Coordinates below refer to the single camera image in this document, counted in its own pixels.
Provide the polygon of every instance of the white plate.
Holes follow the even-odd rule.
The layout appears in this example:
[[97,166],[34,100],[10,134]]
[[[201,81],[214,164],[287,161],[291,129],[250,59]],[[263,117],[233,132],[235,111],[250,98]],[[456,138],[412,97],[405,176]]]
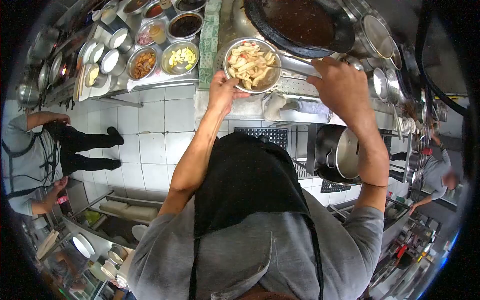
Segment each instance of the white plate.
[[90,256],[95,254],[92,245],[83,235],[78,234],[76,237],[74,237],[73,243],[75,244],[75,247],[77,247],[78,251],[80,251],[80,253],[86,258],[90,258]]

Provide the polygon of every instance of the white tiled floor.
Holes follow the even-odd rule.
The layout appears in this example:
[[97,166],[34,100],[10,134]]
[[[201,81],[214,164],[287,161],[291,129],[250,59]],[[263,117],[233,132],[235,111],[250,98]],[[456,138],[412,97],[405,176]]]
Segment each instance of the white tiled floor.
[[[114,171],[78,171],[72,174],[72,177],[85,182],[90,201],[101,196],[108,187],[118,196],[155,201],[165,199],[173,171],[200,124],[200,120],[195,118],[194,92],[194,87],[183,86],[115,96],[133,103],[144,103],[141,109],[94,100],[76,103],[74,109],[68,111],[58,106],[45,109],[67,113],[72,126],[81,132],[106,134],[109,126],[116,127],[125,140],[122,146],[79,153],[86,157],[122,160],[122,167]],[[21,114],[16,111],[16,101],[7,102],[4,121]],[[218,137],[232,133],[235,127],[268,127],[271,124],[261,120],[225,120]],[[296,127],[285,128],[290,130],[288,150],[291,152],[296,141]],[[307,127],[299,126],[300,156],[306,154],[306,137]],[[360,189],[352,188],[338,195],[321,194],[320,178],[302,180],[300,184],[325,206],[354,199],[360,192]],[[392,187],[403,188],[396,183]]]

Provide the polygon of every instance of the red sauce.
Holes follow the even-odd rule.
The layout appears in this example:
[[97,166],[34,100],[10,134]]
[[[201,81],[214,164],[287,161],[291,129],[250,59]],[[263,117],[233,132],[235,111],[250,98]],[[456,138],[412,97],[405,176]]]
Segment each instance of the red sauce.
[[163,13],[163,9],[160,7],[160,5],[157,5],[157,6],[152,7],[151,9],[149,9],[147,11],[147,13],[145,14],[145,16],[147,18],[154,18],[161,13]]

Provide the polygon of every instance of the drain grate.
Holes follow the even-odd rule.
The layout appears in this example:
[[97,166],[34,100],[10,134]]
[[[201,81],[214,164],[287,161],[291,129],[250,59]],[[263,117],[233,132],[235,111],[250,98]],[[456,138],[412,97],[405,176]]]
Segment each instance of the drain grate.
[[269,142],[282,147],[288,151],[288,129],[287,128],[264,128],[264,127],[235,127],[235,132],[241,132],[256,138],[264,136]]

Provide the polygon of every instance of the metal bowl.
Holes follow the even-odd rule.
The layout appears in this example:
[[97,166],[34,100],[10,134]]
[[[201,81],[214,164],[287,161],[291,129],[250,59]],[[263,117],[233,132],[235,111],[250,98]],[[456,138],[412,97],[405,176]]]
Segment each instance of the metal bowl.
[[[192,33],[191,35],[189,36],[182,36],[182,37],[179,37],[179,36],[174,36],[172,33],[171,33],[171,29],[172,29],[172,25],[175,24],[179,19],[181,18],[184,18],[184,17],[189,17],[189,16],[192,16],[192,17],[197,17],[199,18],[202,23],[200,24],[200,26],[198,27],[198,29]],[[202,29],[202,27],[204,26],[204,23],[205,23],[205,20],[204,18],[197,14],[197,13],[194,13],[194,12],[187,12],[187,13],[182,13],[182,14],[179,14],[178,16],[176,16],[175,18],[173,18],[171,21],[170,21],[170,24],[168,24],[168,30],[167,30],[167,35],[173,39],[177,39],[177,40],[181,40],[181,39],[189,39],[190,37],[193,37],[195,36],[197,33],[200,32],[200,30]]]
[[127,3],[127,5],[125,5],[125,7],[123,8],[123,13],[126,14],[127,16],[135,16],[135,15],[141,14],[144,11],[144,8],[150,2],[149,0],[146,0],[145,3],[142,6],[138,7],[136,10],[131,11],[131,12],[126,11],[127,7],[130,5],[130,3],[134,2],[134,1],[139,1],[139,0],[130,0]]
[[185,13],[185,12],[199,12],[201,11],[206,5],[207,5],[207,1],[204,0],[204,3],[200,6],[200,7],[197,7],[196,9],[193,9],[191,11],[183,11],[179,8],[179,5],[180,3],[183,2],[183,0],[178,0],[177,2],[175,2],[175,9],[181,13]]
[[145,20],[153,20],[153,19],[160,19],[160,18],[163,18],[163,16],[165,15],[165,11],[163,11],[161,14],[153,17],[153,18],[147,18],[147,12],[153,8],[154,6],[157,6],[157,5],[160,5],[160,0],[155,0],[155,1],[152,1],[150,2],[147,6],[145,6],[145,9],[144,11],[142,12],[142,17],[145,19]]
[[163,28],[166,27],[165,21],[160,20],[160,19],[153,19],[153,20],[145,23],[142,27],[140,27],[140,29],[139,29],[138,32],[137,32],[137,35],[135,36],[135,43],[136,43],[138,46],[140,46],[140,47],[145,47],[145,46],[153,45],[153,44],[155,43],[155,41],[154,41],[153,39],[152,39],[152,42],[151,42],[150,44],[147,44],[147,45],[140,45],[140,44],[138,43],[138,38],[139,38],[139,36],[140,36],[142,33],[144,33],[145,31],[148,32],[148,31],[150,30],[150,27],[151,27],[152,25],[155,25],[155,24],[157,24],[157,25],[159,25],[159,26],[163,26]]
[[[170,57],[172,56],[172,52],[173,51],[177,52],[178,50],[186,48],[186,47],[190,48],[193,51],[193,53],[195,54],[195,56],[197,57],[197,60],[193,64],[193,67],[190,70],[187,70],[184,67],[186,67],[188,64],[184,63],[184,64],[182,64],[182,65],[185,65],[183,68],[181,68],[181,67],[172,68],[170,66],[170,64],[168,63],[168,61],[170,60]],[[180,76],[180,75],[184,75],[184,74],[187,74],[190,71],[192,71],[195,68],[195,66],[197,65],[199,60],[200,60],[200,50],[198,49],[197,45],[195,45],[194,43],[191,43],[189,41],[178,41],[178,42],[175,42],[175,43],[171,44],[170,46],[168,46],[167,49],[165,49],[165,51],[163,51],[160,66],[162,67],[162,71],[164,73],[166,73],[168,75],[171,75],[171,76]]]
[[[153,65],[152,69],[150,70],[150,72],[147,75],[145,75],[142,78],[136,79],[132,76],[132,72],[133,72],[133,69],[135,67],[135,62],[137,61],[137,58],[140,57],[140,55],[145,54],[145,53],[155,53],[155,64]],[[150,47],[150,46],[142,47],[142,48],[136,50],[132,54],[132,56],[130,56],[130,58],[128,59],[128,62],[127,62],[128,78],[130,78],[130,80],[133,80],[133,81],[139,81],[139,80],[142,80],[144,78],[147,78],[148,76],[152,75],[155,72],[155,69],[156,69],[157,66],[158,66],[158,52],[157,52],[157,50],[154,47]]]
[[[238,42],[234,43],[225,53],[225,57],[223,59],[223,70],[225,71],[225,74],[227,75],[228,79],[232,78],[232,76],[230,76],[230,74],[228,73],[228,67],[230,66],[230,63],[228,62],[228,58],[229,58],[230,54],[232,53],[232,50],[240,47],[244,42],[255,43],[255,44],[259,45],[260,50],[264,51],[265,53],[267,53],[268,51],[272,51],[273,55],[275,56],[275,66],[277,66],[277,67],[282,66],[280,56],[276,52],[275,48],[273,48],[270,44],[268,44],[268,43],[266,43],[266,42],[264,42],[260,39],[257,39],[257,38],[245,38],[245,39],[241,39]],[[268,71],[267,77],[260,82],[259,86],[253,86],[252,90],[248,90],[245,87],[243,87],[243,83],[241,81],[240,81],[240,84],[237,85],[236,87],[239,90],[250,93],[250,94],[265,93],[265,92],[267,92],[267,91],[269,91],[269,90],[271,90],[275,87],[278,80],[280,80],[280,75],[281,74],[282,74],[281,68],[275,68],[275,69],[272,69],[272,70]]]

